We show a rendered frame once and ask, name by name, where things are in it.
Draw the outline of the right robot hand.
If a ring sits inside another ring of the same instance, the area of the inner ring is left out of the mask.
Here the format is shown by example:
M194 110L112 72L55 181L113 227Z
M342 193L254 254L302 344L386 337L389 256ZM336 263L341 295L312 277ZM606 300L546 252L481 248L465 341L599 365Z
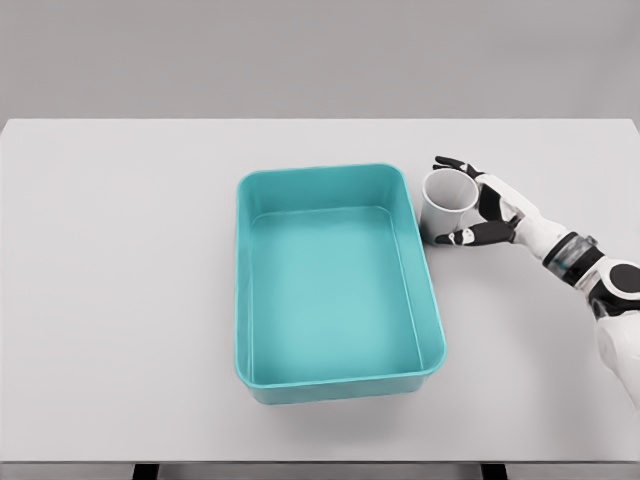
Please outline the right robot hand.
M516 227L537 208L518 191L495 175L476 169L457 159L436 156L433 170L456 170L469 177L477 186L478 200L474 208L484 222L437 235L436 245L485 246L513 243Z

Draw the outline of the white paper cup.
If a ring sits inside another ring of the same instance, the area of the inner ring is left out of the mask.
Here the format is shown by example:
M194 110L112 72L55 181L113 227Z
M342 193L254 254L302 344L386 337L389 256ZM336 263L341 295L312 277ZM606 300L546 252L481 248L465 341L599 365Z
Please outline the white paper cup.
M467 174L450 168L429 173L422 182L419 228L422 239L434 244L439 235L460 228L464 214L477 203L479 189Z

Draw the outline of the teal plastic basket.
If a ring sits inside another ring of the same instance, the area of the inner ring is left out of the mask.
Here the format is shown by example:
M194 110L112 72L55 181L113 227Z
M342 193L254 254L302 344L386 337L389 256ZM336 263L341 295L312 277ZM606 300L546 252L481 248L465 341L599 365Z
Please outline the teal plastic basket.
M446 354L397 167L262 170L239 181L234 360L258 402L410 393Z

